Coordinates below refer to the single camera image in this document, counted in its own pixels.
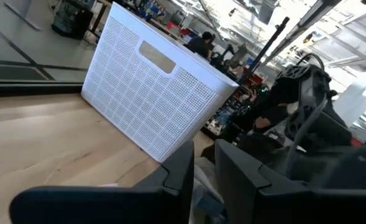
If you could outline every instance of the white plastic basket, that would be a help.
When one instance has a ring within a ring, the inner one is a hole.
[[[236,88],[205,60],[113,4],[81,94],[163,162]]]

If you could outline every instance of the perforated basket wall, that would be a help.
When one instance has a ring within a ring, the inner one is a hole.
[[[180,52],[180,58],[170,57],[176,65],[168,74],[139,52],[143,41],[157,50],[165,44],[173,47],[144,22],[113,5],[82,96],[128,138],[162,162],[193,137],[235,87],[222,84],[229,86],[224,95],[215,91],[212,86],[220,84],[215,84],[214,75],[203,74],[205,69],[201,68],[198,71],[202,74],[197,77],[192,67],[200,65],[193,65],[190,61],[194,60],[188,56],[182,58],[184,52]],[[157,50],[152,51],[154,60],[161,58],[156,57]],[[163,56],[171,54],[170,50],[160,51]],[[213,85],[207,85],[205,75]]]

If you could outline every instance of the dark shirt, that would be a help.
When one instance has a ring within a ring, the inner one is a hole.
[[[256,128],[253,126],[253,131],[257,133],[264,133],[275,125],[279,124],[289,116],[286,106],[274,106],[273,108],[266,110],[262,113],[262,118],[267,118],[271,125],[264,128]]]
[[[186,47],[204,58],[207,58],[209,55],[209,47],[201,37],[192,38]]]

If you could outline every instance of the workbench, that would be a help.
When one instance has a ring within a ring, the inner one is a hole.
[[[107,0],[97,0],[98,2],[103,3],[103,6],[101,7],[101,10],[92,26],[92,28],[89,30],[92,34],[94,34],[96,37],[99,37],[99,35],[96,33],[96,29],[101,21],[101,18],[104,15],[104,12],[106,10],[107,7],[111,7],[112,3],[107,1]],[[131,3],[129,1],[125,1],[126,4],[131,5]],[[163,24],[161,24],[160,22],[156,21],[155,19],[151,19],[151,21],[149,22],[149,24],[152,25],[152,27],[154,29],[158,29],[160,31],[162,31],[163,33],[165,33],[166,35],[172,37],[173,39],[177,40],[179,43],[181,44],[187,44],[187,41],[185,41],[184,39],[182,39],[179,35],[176,35],[172,32],[170,32],[170,30],[168,30]]]

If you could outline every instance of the ceiling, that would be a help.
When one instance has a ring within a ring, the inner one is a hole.
[[[275,32],[275,26],[288,16],[289,23],[274,41],[263,60],[275,68],[296,63],[305,53],[321,56],[334,79],[338,92],[344,91],[356,78],[366,72],[366,5],[360,0],[343,0],[322,19],[304,27],[302,34],[291,38],[276,56],[273,55],[286,36],[303,22],[317,0],[172,0],[186,12],[197,17],[220,33],[222,39],[258,54]],[[313,32],[309,42],[303,43]]]

